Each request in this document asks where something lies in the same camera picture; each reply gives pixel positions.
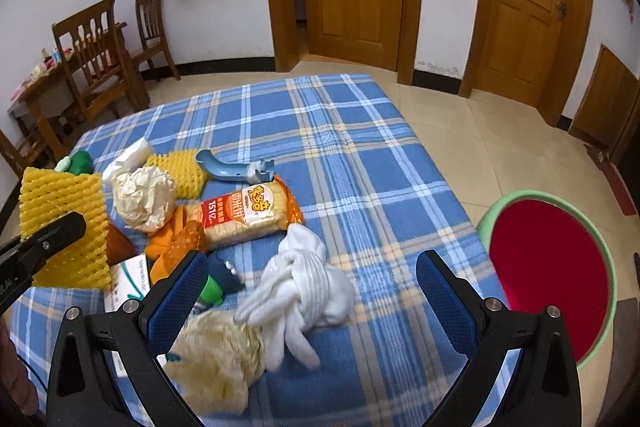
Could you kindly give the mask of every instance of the wooden table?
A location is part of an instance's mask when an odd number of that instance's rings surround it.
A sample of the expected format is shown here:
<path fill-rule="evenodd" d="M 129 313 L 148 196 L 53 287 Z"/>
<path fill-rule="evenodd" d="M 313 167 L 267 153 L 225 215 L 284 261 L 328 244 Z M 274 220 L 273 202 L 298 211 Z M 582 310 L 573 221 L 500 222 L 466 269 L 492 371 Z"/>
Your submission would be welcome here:
<path fill-rule="evenodd" d="M 122 67 L 126 70 L 126 75 L 132 80 L 134 84 L 134 94 L 140 104 L 144 108 L 148 108 L 150 104 L 149 95 L 146 92 L 145 86 L 143 84 L 142 76 L 140 72 L 133 66 L 133 62 L 131 61 L 131 57 L 127 48 L 125 46 L 124 35 L 122 33 L 122 29 L 126 28 L 127 23 L 118 23 L 116 24 L 116 31 L 118 40 L 120 41 L 120 45 L 123 50 L 123 65 Z M 75 53 L 71 53 L 66 56 L 66 61 L 68 62 L 72 71 L 78 71 L 82 64 L 78 59 L 78 55 Z M 64 156 L 67 156 L 71 147 L 69 144 L 61 142 L 58 139 L 58 136 L 53 131 L 53 127 L 47 120 L 47 117 L 42 113 L 42 107 L 40 106 L 40 99 L 51 89 L 56 87 L 61 82 L 66 81 L 65 68 L 62 63 L 57 63 L 53 68 L 47 71 L 46 74 L 43 74 L 40 78 L 38 78 L 31 86 L 28 86 L 18 97 L 18 101 L 23 103 L 31 116 L 35 120 L 42 137 L 46 140 L 47 145 L 50 147 L 53 155 L 56 160 L 60 160 Z"/>

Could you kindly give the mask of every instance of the green plastic object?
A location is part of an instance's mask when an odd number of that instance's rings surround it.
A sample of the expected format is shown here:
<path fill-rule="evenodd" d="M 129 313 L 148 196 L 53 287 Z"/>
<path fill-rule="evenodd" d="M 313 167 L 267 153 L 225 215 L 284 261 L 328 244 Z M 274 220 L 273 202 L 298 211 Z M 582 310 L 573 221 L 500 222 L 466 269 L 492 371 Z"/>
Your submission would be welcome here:
<path fill-rule="evenodd" d="M 222 304 L 222 296 L 222 288 L 218 282 L 209 275 L 207 283 L 204 285 L 204 289 L 200 294 L 200 300 L 209 305 L 215 304 L 220 306 L 220 304 Z"/>
<path fill-rule="evenodd" d="M 609 251 L 609 247 L 607 246 L 607 243 L 605 243 L 602 234 L 587 216 L 585 216 L 580 210 L 575 208 L 571 203 L 567 203 L 566 201 L 561 200 L 560 198 L 552 194 L 548 194 L 548 192 L 542 192 L 540 190 L 518 190 L 501 197 L 498 201 L 496 201 L 489 207 L 484 216 L 482 216 L 482 219 L 480 219 L 478 226 L 476 227 L 476 232 L 478 232 L 480 241 L 482 241 L 482 244 L 484 245 L 484 248 L 487 252 L 489 252 L 491 236 L 494 231 L 494 226 L 498 219 L 498 216 L 500 216 L 502 211 L 507 206 L 522 200 L 543 201 L 544 203 L 557 206 L 558 208 L 573 216 L 574 219 L 580 222 L 585 230 L 589 232 L 589 234 L 595 241 L 598 249 L 600 250 L 604 266 L 607 270 L 607 285 L 609 286 L 607 312 L 605 315 L 604 323 L 600 328 L 600 333 L 598 334 L 596 341 L 593 343 L 593 346 L 591 346 L 587 353 L 580 360 L 578 360 L 577 365 L 578 369 L 580 369 L 584 367 L 600 349 L 600 346 L 604 342 L 604 339 L 606 338 L 611 326 L 613 325 L 613 317 L 616 314 L 616 304 L 618 301 L 618 279 L 616 277 L 616 269 L 614 267 L 611 252 Z"/>
<path fill-rule="evenodd" d="M 71 172 L 71 174 L 76 176 L 79 174 L 93 174 L 94 161 L 87 151 L 78 151 L 71 156 L 71 166 L 67 172 Z"/>
<path fill-rule="evenodd" d="M 56 167 L 54 168 L 55 172 L 67 172 L 69 167 L 71 166 L 71 156 L 65 156 L 60 160 Z"/>

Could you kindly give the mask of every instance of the orange cloth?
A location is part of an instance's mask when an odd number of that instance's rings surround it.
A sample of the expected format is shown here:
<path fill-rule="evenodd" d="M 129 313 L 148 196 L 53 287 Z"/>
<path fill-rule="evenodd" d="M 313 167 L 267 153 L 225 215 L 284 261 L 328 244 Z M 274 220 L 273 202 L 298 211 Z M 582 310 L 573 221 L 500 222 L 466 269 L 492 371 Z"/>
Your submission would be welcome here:
<path fill-rule="evenodd" d="M 187 210 L 183 205 L 176 206 L 174 213 L 160 230 L 149 238 L 145 248 L 146 256 L 155 261 L 171 246 L 177 233 L 184 229 L 187 223 Z"/>
<path fill-rule="evenodd" d="M 169 277 L 180 261 L 191 250 L 204 249 L 204 229 L 199 221 L 188 221 L 185 227 L 178 232 L 172 240 L 169 248 L 158 257 L 149 272 L 153 284 L 160 279 Z"/>

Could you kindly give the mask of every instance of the bed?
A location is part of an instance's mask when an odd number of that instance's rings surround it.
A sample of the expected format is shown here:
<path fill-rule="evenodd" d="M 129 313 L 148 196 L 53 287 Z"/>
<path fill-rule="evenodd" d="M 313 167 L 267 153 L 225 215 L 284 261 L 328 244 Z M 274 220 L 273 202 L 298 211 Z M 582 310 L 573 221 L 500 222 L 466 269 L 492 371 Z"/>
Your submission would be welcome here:
<path fill-rule="evenodd" d="M 224 161 L 275 157 L 306 225 L 356 286 L 350 321 L 308 334 L 320 369 L 309 371 L 287 355 L 276 373 L 252 387 L 242 416 L 208 417 L 204 424 L 422 425 L 466 358 L 453 350 L 417 286 L 417 255 L 433 248 L 481 296 L 504 299 L 504 293 L 462 206 L 378 85 L 367 75 L 342 74 L 213 91 L 98 127 L 76 149 L 87 150 L 103 171 L 143 136 L 159 153 L 211 147 Z M 232 190 L 210 181 L 202 197 Z M 142 251 L 145 237 L 127 235 Z M 218 255 L 236 266 L 250 291 L 282 237 Z M 234 309 L 244 295 L 226 298 L 223 308 Z M 101 293 L 30 289 L 14 306 L 12 338 L 43 378 L 60 320 L 72 305 L 102 311 Z M 511 367 L 503 366 L 478 424 L 497 408 Z M 134 418 L 151 425 L 130 383 L 123 379 L 120 386 Z M 44 406 L 46 396 L 38 392 Z"/>

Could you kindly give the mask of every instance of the blue plastic toy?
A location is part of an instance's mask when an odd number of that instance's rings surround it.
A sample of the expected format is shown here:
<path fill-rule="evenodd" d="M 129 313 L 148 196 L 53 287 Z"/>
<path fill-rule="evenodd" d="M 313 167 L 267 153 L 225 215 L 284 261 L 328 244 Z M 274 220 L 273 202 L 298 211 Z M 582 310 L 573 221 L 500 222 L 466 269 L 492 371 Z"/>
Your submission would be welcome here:
<path fill-rule="evenodd" d="M 200 168 L 215 180 L 222 182 L 246 182 L 251 184 L 273 181 L 275 162 L 259 160 L 251 163 L 224 163 L 218 160 L 209 149 L 196 154 Z"/>

